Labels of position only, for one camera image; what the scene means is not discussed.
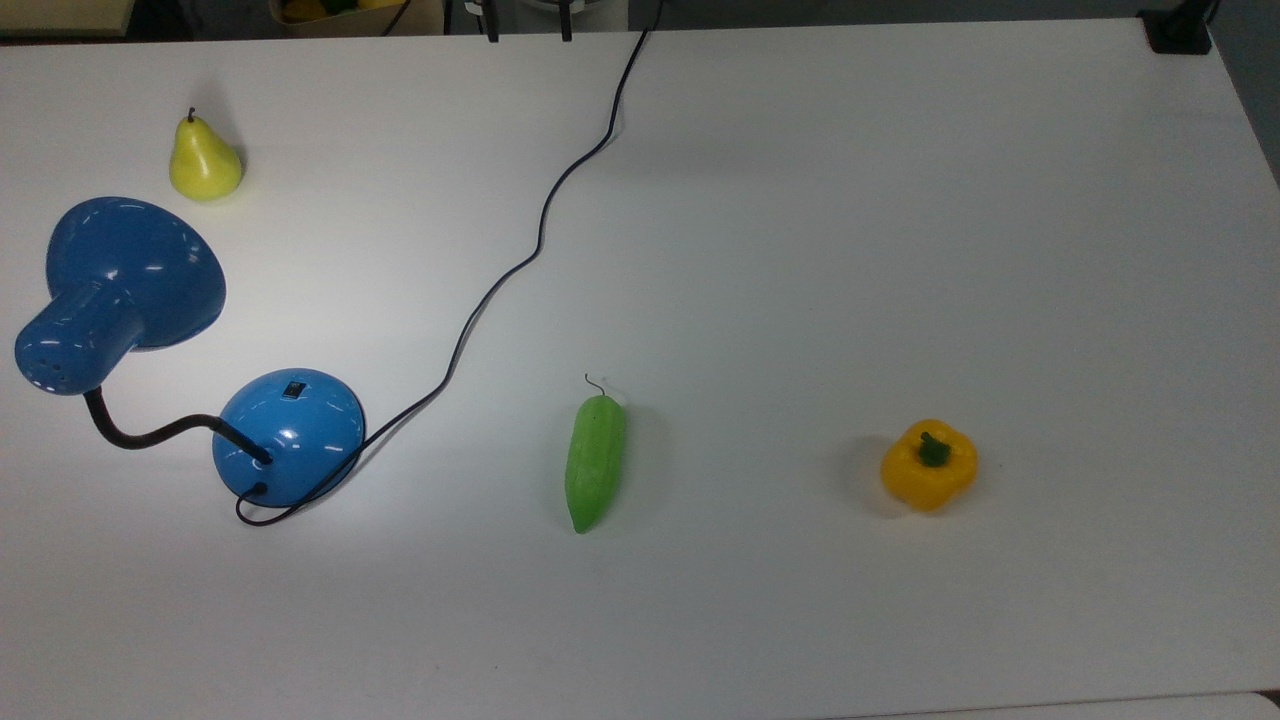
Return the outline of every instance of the black cable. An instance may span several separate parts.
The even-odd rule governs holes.
[[[111,420],[111,414],[106,410],[106,402],[102,400],[101,387],[96,387],[86,392],[84,402],[88,405],[88,415],[93,419],[93,427],[97,428],[97,432],[102,433],[106,442],[114,445],[115,447],[123,447],[124,450],[142,450],[145,447],[160,445],[178,433],[184,433],[195,428],[209,428],[227,438],[236,447],[243,450],[253,460],[257,460],[262,465],[271,464],[271,455],[266,450],[255,445],[253,441],[248,439],[243,433],[229,425],[227,420],[215,415],[187,415],[186,418],[178,418],[168,425],[151,430],[150,433],[131,436],[115,427],[115,423]]]
[[[387,29],[383,31],[383,37],[387,37],[388,35],[392,33],[393,29],[396,29],[396,23],[399,22],[399,18],[401,18],[401,15],[404,14],[404,10],[408,10],[408,4],[412,3],[412,1],[413,0],[404,0],[404,4],[401,5],[401,9],[396,10],[396,17],[392,18],[392,22],[387,23]]]
[[[622,88],[626,87],[627,85],[627,77],[631,76],[631,68],[635,67],[636,58],[640,55],[640,49],[644,47],[645,38],[649,37],[649,33],[654,29],[654,27],[657,27],[658,19],[660,18],[662,18],[662,3],[658,4],[658,18],[654,19],[653,26],[646,27],[644,31],[640,32],[640,38],[636,40],[636,46],[634,50],[631,50],[631,56],[627,59],[627,65],[622,70],[622,78],[618,81],[618,87],[613,92],[613,106],[609,110],[609,127],[608,129],[604,131],[604,137],[602,137],[600,141],[596,142],[594,147],[588,150],[581,158],[573,160],[573,163],[568,168],[566,168],[564,172],[561,173],[561,176],[552,184],[550,191],[547,193],[547,200],[543,202],[543,213],[538,220],[538,241],[534,245],[534,251],[529,255],[529,258],[525,258],[518,264],[512,266],[509,270],[503,273],[502,277],[499,277],[498,281],[494,282],[493,286],[489,288],[489,292],[484,293],[484,297],[480,299],[480,302],[476,305],[475,310],[471,311],[471,315],[467,316],[467,322],[462,324],[462,332],[458,333],[458,341],[453,346],[453,355],[449,357],[449,365],[444,370],[444,379],[440,380],[440,384],[435,386],[435,389],[426,393],[416,402],[402,410],[398,415],[388,420],[381,428],[378,428],[378,432],[369,436],[369,438],[365,442],[360,443],[360,446],[356,450],[351,451],[351,454],[347,455],[347,457],[344,457],[342,462],[338,464],[337,468],[330,470],[328,475],[325,475],[319,483],[315,484],[315,487],[307,491],[307,493],[302,496],[301,500],[291,505],[279,515],[268,518],[266,520],[252,520],[250,518],[246,518],[244,514],[242,512],[242,505],[251,497],[266,493],[268,488],[265,484],[259,483],[257,486],[246,491],[236,500],[236,516],[238,516],[241,521],[243,521],[247,525],[261,528],[265,525],[273,525],[275,523],[279,523],[280,520],[284,520],[289,515],[293,515],[294,512],[301,510],[306,503],[311,502],[320,493],[323,488],[328,487],[329,483],[333,482],[334,478],[337,478],[340,473],[346,471],[347,468],[349,468],[353,462],[356,462],[361,452],[364,452],[371,445],[378,442],[384,434],[387,434],[392,428],[398,425],[402,420],[404,420],[413,413],[421,410],[422,407],[429,405],[433,400],[435,400],[442,392],[444,392],[444,388],[448,387],[449,380],[453,379],[453,374],[458,369],[458,360],[462,357],[462,350],[466,347],[467,338],[471,336],[471,331],[475,329],[476,322],[480,319],[481,313],[484,313],[485,306],[488,306],[489,301],[493,300],[493,296],[498,293],[498,288],[506,284],[506,282],[511,279],[512,275],[522,270],[530,263],[536,260],[539,255],[543,254],[543,246],[547,243],[547,218],[548,215],[550,215],[552,200],[556,199],[556,193],[559,192],[561,186],[564,184],[564,181],[567,181],[571,174],[573,174],[573,170],[582,167],[584,163],[594,158],[600,150],[604,149],[605,145],[609,143],[611,140],[613,140],[613,131],[618,120],[618,108],[622,105]]]

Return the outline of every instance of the lamp shade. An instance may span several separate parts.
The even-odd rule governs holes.
[[[96,197],[63,215],[49,241],[52,300],[18,333],[14,356],[36,387],[82,395],[133,348],[166,347],[207,328],[227,281],[180,218],[141,200]]]

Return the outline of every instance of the toy vegetable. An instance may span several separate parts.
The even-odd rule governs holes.
[[[613,502],[622,470],[626,425],[622,406],[604,395],[604,388],[577,410],[564,466],[564,500],[579,534],[590,530]]]
[[[888,448],[881,480],[913,510],[929,512],[973,484],[978,450],[942,420],[920,420]]]

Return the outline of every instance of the flexible gooseneck arm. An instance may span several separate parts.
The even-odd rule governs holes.
[[[102,401],[101,387],[96,387],[86,392],[84,402],[88,404],[88,414],[93,418],[93,425],[97,428],[97,432],[102,433],[106,442],[110,442],[116,447],[123,447],[124,450],[142,450],[145,447],[160,445],[178,433],[187,432],[192,428],[209,428],[227,438],[236,447],[243,450],[253,460],[257,460],[262,465],[271,464],[271,454],[255,445],[251,439],[244,437],[243,433],[215,415],[187,415],[186,418],[179,418],[163,428],[151,430],[150,433],[131,436],[115,427],[115,423],[111,420],[111,414],[106,411],[106,402]]]

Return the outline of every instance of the pepper stem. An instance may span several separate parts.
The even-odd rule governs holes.
[[[925,468],[941,468],[951,457],[951,446],[929,433],[920,433],[920,464]]]

